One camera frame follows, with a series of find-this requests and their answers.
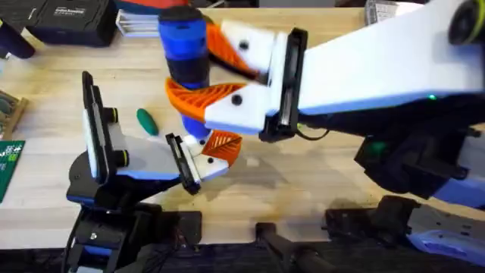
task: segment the green object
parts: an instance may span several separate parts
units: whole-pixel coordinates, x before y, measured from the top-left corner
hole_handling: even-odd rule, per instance
[[[374,143],[371,143],[370,148],[371,152],[374,153],[375,155],[380,155],[387,147],[387,144],[385,144],[382,141],[376,141]]]
[[[0,141],[0,203],[7,192],[8,184],[14,175],[25,141]]]
[[[136,111],[136,118],[138,118],[138,122],[142,125],[143,129],[145,129],[146,133],[149,133],[152,136],[158,135],[157,124],[153,120],[150,113],[148,113],[145,109],[138,109],[138,111]]]

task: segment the orange 3d-printed part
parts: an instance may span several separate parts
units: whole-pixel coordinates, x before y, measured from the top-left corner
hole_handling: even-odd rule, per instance
[[[244,83],[225,83],[203,89],[188,90],[171,78],[165,81],[165,91],[173,107],[181,114],[205,123],[205,108],[245,86]]]
[[[206,33],[207,48],[211,54],[238,70],[245,71],[248,74],[258,74],[257,71],[249,68],[241,57],[237,55],[237,52],[233,49],[229,41],[227,41],[227,38],[224,36],[218,25],[207,23]]]
[[[242,140],[242,137],[236,133],[214,130],[205,144],[202,154],[224,159],[230,167],[239,155]]]

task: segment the black box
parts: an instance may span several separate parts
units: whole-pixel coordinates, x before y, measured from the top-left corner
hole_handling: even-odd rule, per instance
[[[112,0],[48,0],[30,15],[27,29],[49,44],[109,46],[116,16]]]

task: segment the circuit board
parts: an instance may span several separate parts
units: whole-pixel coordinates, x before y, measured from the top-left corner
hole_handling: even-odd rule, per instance
[[[0,141],[0,203],[7,192],[24,145],[24,140]]]

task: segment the wooden table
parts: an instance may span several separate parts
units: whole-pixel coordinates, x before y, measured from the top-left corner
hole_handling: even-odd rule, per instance
[[[360,8],[203,12],[216,22],[228,18],[284,31],[300,27],[309,31],[310,46],[357,30],[364,23]],[[32,37],[30,41],[38,49],[36,57],[28,61],[12,58],[0,76],[1,89],[30,100],[14,135],[27,144],[0,205],[2,249],[65,245],[79,211],[65,194],[70,164],[85,149],[83,70],[94,76],[105,105],[119,109],[125,134],[146,137],[136,120],[138,108],[154,115],[162,136],[185,134],[180,116],[164,93],[168,70],[158,39],[118,35],[108,49],[46,46]],[[211,71],[212,83],[239,80],[219,68]],[[320,230],[325,209],[373,206],[386,193],[353,161],[361,141],[341,133],[331,133],[318,142],[295,137],[276,144],[245,136],[240,157],[229,173],[203,184],[199,195],[190,196],[178,186],[150,201],[166,210],[202,211],[203,243],[252,241],[258,221],[277,222],[279,232],[291,240],[325,239]],[[470,209],[435,203],[455,213],[482,216]]]

